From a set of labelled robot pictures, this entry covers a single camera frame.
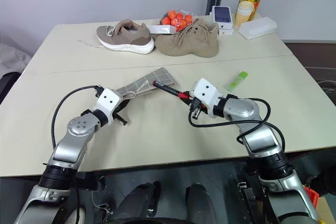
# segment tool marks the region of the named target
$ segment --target white sole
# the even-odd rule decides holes
[[[132,45],[132,44],[121,44],[121,45],[112,45],[108,44],[104,41],[102,41],[98,37],[100,43],[105,46],[106,48],[114,51],[129,51],[129,52],[136,52],[138,54],[148,54],[150,53],[154,48],[154,40],[151,38],[151,41],[149,41],[146,45],[139,46],[139,45]]]

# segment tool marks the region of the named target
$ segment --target mesh bag of oranges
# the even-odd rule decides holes
[[[160,25],[171,25],[176,27],[176,31],[181,31],[190,25],[194,17],[184,10],[169,10],[160,20]]]

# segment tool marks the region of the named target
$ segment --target brown suede shoe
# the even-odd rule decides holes
[[[159,35],[156,47],[165,55],[181,56],[189,53],[212,57],[218,53],[218,23],[207,24],[201,19],[174,35]]]

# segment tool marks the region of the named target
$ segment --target white cloth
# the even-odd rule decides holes
[[[0,44],[0,77],[10,72],[22,73],[31,58],[14,47]]]

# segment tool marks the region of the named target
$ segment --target table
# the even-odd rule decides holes
[[[102,24],[56,26],[15,83],[0,106],[0,176],[43,172],[42,163],[52,152],[52,114],[66,93],[92,84],[117,89],[159,67],[176,79],[179,90],[189,90],[204,77],[223,93],[238,73],[247,71],[234,94],[270,103],[269,122],[282,130],[286,152],[335,146],[336,108],[276,34],[250,41],[237,32],[219,36],[220,50],[213,58],[169,57],[158,50],[114,52],[78,41],[98,46],[95,29]],[[85,90],[64,103],[56,119],[57,141],[68,121],[92,109],[96,100],[93,91]],[[81,171],[247,156],[235,141],[237,127],[193,128],[188,107],[163,91],[132,100],[120,114],[129,124],[103,127],[89,143]],[[222,120],[201,115],[198,123]]]

